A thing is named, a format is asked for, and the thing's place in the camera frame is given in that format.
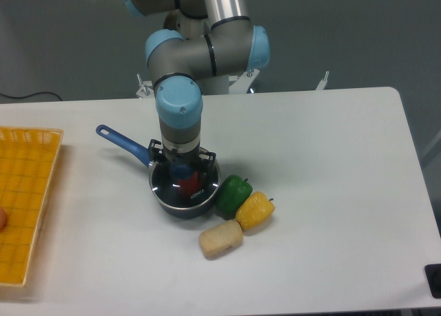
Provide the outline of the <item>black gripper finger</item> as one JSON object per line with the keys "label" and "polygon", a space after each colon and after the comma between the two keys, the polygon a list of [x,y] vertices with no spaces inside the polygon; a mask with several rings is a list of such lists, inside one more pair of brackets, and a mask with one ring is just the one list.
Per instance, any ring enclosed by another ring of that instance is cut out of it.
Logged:
{"label": "black gripper finger", "polygon": [[163,153],[162,142],[156,139],[151,139],[147,150],[149,153],[150,162],[152,163],[165,162],[165,155]]}
{"label": "black gripper finger", "polygon": [[216,154],[210,151],[200,151],[200,177],[205,185],[211,184],[214,177]]}

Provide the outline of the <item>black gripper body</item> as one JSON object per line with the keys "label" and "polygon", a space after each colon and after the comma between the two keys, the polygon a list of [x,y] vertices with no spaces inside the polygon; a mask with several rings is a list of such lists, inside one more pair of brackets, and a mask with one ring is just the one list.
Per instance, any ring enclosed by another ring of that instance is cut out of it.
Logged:
{"label": "black gripper body", "polygon": [[164,162],[175,165],[190,165],[199,157],[200,145],[197,144],[192,149],[183,148],[183,145],[163,145],[161,156]]}

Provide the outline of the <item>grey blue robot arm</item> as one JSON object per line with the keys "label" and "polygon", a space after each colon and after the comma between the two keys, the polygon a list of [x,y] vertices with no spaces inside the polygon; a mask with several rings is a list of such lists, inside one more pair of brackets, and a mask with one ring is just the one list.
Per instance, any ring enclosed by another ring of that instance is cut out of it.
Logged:
{"label": "grey blue robot arm", "polygon": [[124,0],[141,16],[178,10],[207,21],[209,31],[188,38],[174,27],[151,34],[145,60],[153,83],[163,156],[175,180],[201,170],[200,80],[261,69],[270,60],[269,37],[251,23],[245,0]]}

